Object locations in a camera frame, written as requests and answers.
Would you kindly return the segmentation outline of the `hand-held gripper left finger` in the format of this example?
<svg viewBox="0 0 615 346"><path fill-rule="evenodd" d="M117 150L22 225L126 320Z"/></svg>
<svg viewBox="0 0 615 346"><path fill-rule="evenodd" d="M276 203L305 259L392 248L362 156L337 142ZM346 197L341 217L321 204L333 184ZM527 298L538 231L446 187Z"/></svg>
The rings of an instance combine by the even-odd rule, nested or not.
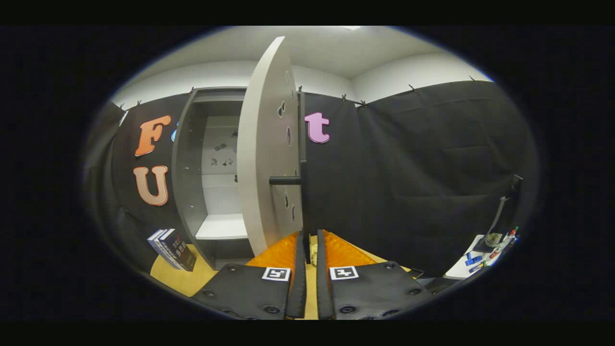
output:
<svg viewBox="0 0 615 346"><path fill-rule="evenodd" d="M246 265L229 263L193 295L229 317L285 320L305 317L305 233L290 234Z"/></svg>

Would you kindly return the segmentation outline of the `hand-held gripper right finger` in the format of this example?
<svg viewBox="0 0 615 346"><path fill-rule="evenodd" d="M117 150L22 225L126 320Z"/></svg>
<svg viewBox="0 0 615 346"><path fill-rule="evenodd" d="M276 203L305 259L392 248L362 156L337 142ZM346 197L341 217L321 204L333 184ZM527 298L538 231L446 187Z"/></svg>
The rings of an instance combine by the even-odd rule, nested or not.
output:
<svg viewBox="0 0 615 346"><path fill-rule="evenodd" d="M433 298L395 261L372 261L340 237L317 231L317 313L320 320L397 317Z"/></svg>

